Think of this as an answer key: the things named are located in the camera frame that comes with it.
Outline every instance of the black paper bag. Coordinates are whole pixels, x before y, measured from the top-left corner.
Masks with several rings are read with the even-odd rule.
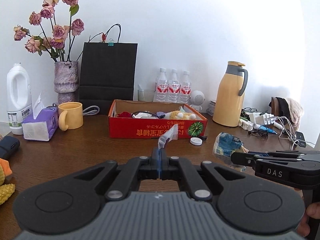
[[[83,109],[99,106],[100,114],[108,114],[114,99],[133,100],[137,47],[136,43],[84,43],[79,87]]]

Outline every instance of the beige fluffy cloth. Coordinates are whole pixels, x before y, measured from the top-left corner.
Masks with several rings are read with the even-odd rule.
[[[292,98],[285,98],[288,103],[289,111],[290,111],[290,118],[292,122],[292,126],[294,131],[298,131],[300,126],[301,117],[304,114],[302,106]]]

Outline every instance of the red cardboard box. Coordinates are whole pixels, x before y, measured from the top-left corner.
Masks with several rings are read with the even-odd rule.
[[[182,106],[188,113],[196,115],[195,120],[168,120],[168,119],[139,119],[117,117],[122,112],[134,113],[135,111],[149,111],[156,113],[159,111],[168,113],[178,110]],[[108,115],[110,138],[143,138],[149,139],[160,137],[174,124],[179,125],[178,139],[191,138],[204,135],[207,119],[200,113],[185,104],[161,103],[161,102],[139,102],[114,100]]]

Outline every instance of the stuffed toy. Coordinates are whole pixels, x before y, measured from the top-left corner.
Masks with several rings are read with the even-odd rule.
[[[186,113],[182,112],[180,110],[172,111],[169,113],[166,113],[164,115],[164,119],[170,119],[170,120],[195,120],[196,115],[193,113]]]
[[[16,189],[14,184],[2,185],[4,183],[4,178],[11,174],[12,171],[8,161],[0,159],[0,205],[7,201]]]

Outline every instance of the white round lid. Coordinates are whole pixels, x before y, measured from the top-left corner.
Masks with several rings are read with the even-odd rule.
[[[190,143],[192,143],[193,145],[201,145],[202,144],[202,140],[198,137],[192,137],[190,139]]]

